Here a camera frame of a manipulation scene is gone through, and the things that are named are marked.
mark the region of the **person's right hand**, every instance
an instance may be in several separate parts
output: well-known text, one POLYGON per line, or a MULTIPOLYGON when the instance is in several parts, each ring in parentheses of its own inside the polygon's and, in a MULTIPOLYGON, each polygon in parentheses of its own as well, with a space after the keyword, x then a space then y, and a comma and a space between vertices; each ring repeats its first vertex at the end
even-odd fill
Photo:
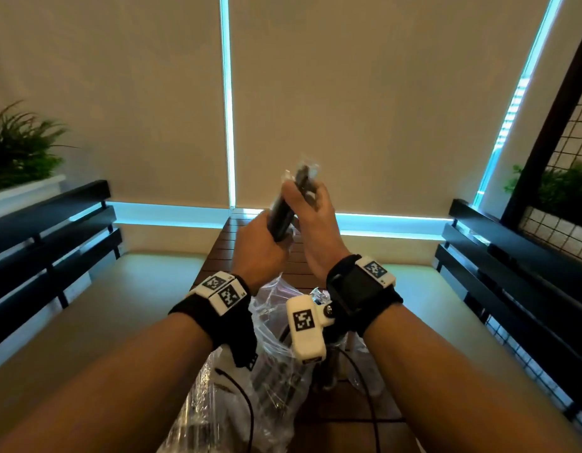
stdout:
POLYGON ((305 201, 293 181, 282 184, 282 198, 299 218, 305 258, 312 273, 326 285, 326 276, 337 262, 351 253, 345 247, 335 218, 335 209, 322 182, 315 181, 316 207, 305 201))

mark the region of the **roller blind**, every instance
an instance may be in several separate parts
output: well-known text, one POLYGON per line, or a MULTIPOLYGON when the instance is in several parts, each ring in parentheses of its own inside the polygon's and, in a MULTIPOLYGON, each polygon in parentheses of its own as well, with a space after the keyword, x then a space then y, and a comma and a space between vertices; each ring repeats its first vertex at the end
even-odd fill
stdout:
POLYGON ((218 0, 0 0, 16 99, 69 125, 114 200, 228 206, 218 0))
POLYGON ((237 206, 301 154, 338 211, 472 199, 548 0, 229 0, 237 206))

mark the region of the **hand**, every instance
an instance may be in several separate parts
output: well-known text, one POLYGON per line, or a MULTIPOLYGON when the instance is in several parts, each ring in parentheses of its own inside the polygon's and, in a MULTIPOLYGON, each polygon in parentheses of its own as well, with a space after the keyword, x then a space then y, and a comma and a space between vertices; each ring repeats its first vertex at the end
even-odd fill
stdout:
POLYGON ((236 232, 232 256, 232 273, 239 275, 248 285, 251 294, 274 280, 285 268, 293 236, 275 243, 267 228, 269 211, 263 211, 247 226, 236 232))
POLYGON ((282 197, 299 218, 298 230, 303 237, 305 258, 312 273, 322 286, 337 262, 350 252, 345 247, 335 218, 335 209, 323 183, 316 184, 316 207, 305 201, 293 181, 282 184, 282 197))

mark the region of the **forearm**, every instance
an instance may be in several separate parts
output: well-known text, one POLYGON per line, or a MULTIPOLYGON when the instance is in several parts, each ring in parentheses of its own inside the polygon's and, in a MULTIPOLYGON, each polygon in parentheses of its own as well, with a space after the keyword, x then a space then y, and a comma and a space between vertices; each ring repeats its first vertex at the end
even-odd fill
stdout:
POLYGON ((211 348, 192 318, 169 315, 46 400, 0 440, 0 453, 154 453, 211 348))
POLYGON ((364 341, 425 450, 580 451, 569 428, 532 412, 402 305, 364 341))

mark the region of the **brown slatted tabletop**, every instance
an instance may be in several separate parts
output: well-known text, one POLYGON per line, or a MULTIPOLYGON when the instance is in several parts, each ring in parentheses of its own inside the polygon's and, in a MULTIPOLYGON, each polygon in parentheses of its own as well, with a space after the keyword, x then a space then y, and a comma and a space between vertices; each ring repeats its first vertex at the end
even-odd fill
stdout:
MULTIPOLYGON (((222 228, 211 252, 207 256, 196 282, 202 282, 209 275, 232 268, 232 253, 236 232, 246 226, 250 219, 229 218, 222 228)), ((293 237, 289 261, 282 278, 299 291, 309 294, 318 287, 303 253, 301 236, 293 237)), ((399 452, 415 452, 414 436, 405 423, 399 423, 400 411, 391 395, 384 391, 374 397, 376 417, 381 435, 381 444, 386 449, 399 452)), ((341 451, 372 451, 372 426, 370 411, 365 397, 346 381, 340 381, 330 392, 310 393, 296 417, 296 435, 289 446, 290 452, 302 451, 319 453, 341 451), (318 437, 320 442, 313 443, 318 437)))

